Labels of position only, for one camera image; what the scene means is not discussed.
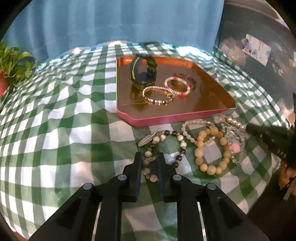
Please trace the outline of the black green smartwatch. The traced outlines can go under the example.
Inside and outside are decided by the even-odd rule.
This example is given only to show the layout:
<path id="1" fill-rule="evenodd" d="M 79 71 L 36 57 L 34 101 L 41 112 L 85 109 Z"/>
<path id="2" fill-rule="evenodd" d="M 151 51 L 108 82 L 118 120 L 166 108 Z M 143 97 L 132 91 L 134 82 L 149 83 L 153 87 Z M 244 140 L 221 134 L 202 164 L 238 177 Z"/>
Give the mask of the black green smartwatch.
<path id="1" fill-rule="evenodd" d="M 140 65 L 145 61 L 147 64 L 147 69 L 145 71 L 139 72 Z M 153 56 L 136 54 L 130 64 L 130 77 L 132 85 L 143 90 L 148 86 L 152 86 L 156 82 L 157 78 L 157 63 Z"/>

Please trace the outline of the green white checkered tablecloth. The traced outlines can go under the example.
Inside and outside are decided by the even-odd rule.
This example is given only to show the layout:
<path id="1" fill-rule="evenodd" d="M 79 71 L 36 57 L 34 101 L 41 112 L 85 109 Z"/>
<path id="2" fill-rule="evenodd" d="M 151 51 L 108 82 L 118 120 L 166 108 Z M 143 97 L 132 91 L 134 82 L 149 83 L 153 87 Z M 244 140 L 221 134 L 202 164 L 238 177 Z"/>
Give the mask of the green white checkered tablecloth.
<path id="1" fill-rule="evenodd" d="M 190 47 L 120 43 L 59 56 L 1 98 L 1 213 L 14 232 L 29 239 L 84 183 L 98 185 L 120 174 L 149 133 L 180 132 L 182 123 L 134 128 L 118 118 L 116 58 L 139 53 L 199 65 L 234 97 L 232 116 L 242 124 L 285 126 L 272 97 L 218 49 L 214 57 L 201 57 Z M 215 183 L 245 213 L 279 165 L 247 137 L 242 162 L 230 162 L 221 176 L 210 177 L 198 170 L 195 146 L 186 142 L 188 152 L 177 172 L 198 184 Z M 123 205 L 121 240 L 177 240 L 176 204 L 161 202 L 154 184 L 142 175 L 139 200 Z"/>

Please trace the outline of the copper tray with pink rim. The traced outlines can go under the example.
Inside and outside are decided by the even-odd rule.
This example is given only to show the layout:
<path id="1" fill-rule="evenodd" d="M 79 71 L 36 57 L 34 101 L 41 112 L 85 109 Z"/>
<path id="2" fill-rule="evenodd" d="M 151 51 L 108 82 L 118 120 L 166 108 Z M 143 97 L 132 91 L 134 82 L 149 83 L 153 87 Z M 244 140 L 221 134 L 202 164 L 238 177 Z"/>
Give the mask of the copper tray with pink rim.
<path id="1" fill-rule="evenodd" d="M 210 71 L 180 58 L 153 57 L 158 65 L 156 82 L 143 90 L 132 85 L 130 64 L 134 56 L 116 60 L 117 115 L 131 126 L 209 118 L 236 108 L 234 98 Z M 143 61 L 139 72 L 146 69 Z"/>

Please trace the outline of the clear plastic storage bin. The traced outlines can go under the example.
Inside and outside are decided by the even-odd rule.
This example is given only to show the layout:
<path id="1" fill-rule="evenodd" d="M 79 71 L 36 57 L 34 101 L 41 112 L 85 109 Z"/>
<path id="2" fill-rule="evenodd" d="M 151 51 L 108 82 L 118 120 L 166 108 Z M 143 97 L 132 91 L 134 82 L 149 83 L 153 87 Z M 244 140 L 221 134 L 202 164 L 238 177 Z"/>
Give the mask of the clear plastic storage bin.
<path id="1" fill-rule="evenodd" d="M 225 1 L 217 45 L 295 121 L 295 36 L 268 1 Z"/>

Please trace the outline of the green plant in red pot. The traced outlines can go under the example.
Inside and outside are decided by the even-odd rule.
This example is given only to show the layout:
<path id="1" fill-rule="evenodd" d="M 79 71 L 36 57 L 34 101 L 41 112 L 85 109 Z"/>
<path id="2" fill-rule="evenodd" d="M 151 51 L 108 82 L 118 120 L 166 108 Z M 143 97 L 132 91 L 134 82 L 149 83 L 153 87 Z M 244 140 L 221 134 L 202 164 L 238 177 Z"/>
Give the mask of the green plant in red pot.
<path id="1" fill-rule="evenodd" d="M 31 53 L 1 42 L 1 97 L 31 80 L 39 66 Z"/>

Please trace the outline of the blue curtain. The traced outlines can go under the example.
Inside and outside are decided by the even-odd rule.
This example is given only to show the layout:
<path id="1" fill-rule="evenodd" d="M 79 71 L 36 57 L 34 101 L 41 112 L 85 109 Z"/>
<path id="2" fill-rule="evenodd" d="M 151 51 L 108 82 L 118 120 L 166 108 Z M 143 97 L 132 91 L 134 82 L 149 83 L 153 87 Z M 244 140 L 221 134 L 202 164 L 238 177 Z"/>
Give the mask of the blue curtain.
<path id="1" fill-rule="evenodd" d="M 32 1 L 3 41 L 39 61 L 117 40 L 211 52 L 223 7 L 224 1 Z"/>

